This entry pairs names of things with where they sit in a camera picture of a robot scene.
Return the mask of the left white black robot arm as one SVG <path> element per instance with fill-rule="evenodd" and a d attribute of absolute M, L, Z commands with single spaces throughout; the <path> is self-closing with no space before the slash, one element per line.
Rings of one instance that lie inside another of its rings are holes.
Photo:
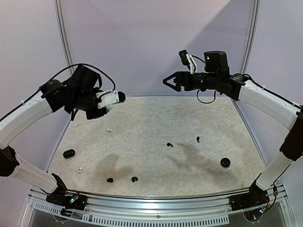
<path fill-rule="evenodd" d="M 125 100 L 124 93 L 115 88 L 101 89 L 101 70 L 84 63 L 75 66 L 71 77 L 61 82 L 53 76 L 0 120 L 0 175 L 38 187 L 60 205 L 71 200 L 62 179 L 27 162 L 9 144 L 31 125 L 60 109 L 72 119 L 78 111 L 84 111 L 87 119 L 92 120 L 106 115 L 114 104 Z"/>

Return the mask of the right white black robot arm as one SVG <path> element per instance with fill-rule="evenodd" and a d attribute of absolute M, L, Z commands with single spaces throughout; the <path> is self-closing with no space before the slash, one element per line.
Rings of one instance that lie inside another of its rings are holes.
<path fill-rule="evenodd" d="M 289 133 L 279 153 L 251 185 L 245 195 L 248 206 L 263 199 L 266 190 L 303 155 L 303 108 L 262 87 L 247 74 L 230 74 L 227 55 L 223 51 L 204 53 L 204 72 L 198 72 L 194 56 L 186 50 L 179 52 L 181 62 L 188 71 L 177 71 L 163 80 L 163 84 L 180 92 L 214 90 L 229 98 L 249 104 L 271 116 Z"/>

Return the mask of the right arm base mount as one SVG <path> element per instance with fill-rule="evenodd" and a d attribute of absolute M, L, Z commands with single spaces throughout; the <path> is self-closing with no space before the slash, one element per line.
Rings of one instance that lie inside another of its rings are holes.
<path fill-rule="evenodd" d="M 269 201 L 267 190 L 262 190 L 256 185 L 251 185 L 249 191 L 229 197 L 229 205 L 232 211 L 244 210 L 260 206 Z"/>

